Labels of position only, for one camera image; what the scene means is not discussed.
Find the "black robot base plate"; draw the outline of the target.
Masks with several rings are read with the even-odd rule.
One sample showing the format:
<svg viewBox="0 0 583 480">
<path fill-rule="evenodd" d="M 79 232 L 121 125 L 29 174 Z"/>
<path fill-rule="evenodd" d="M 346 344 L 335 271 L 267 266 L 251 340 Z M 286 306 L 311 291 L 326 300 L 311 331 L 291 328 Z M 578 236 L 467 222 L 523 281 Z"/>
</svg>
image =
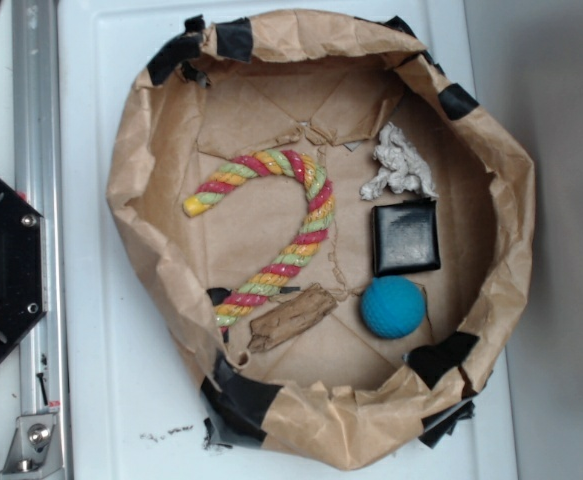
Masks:
<svg viewBox="0 0 583 480">
<path fill-rule="evenodd" d="M 45 314 L 41 215 L 0 178 L 0 363 Z"/>
</svg>

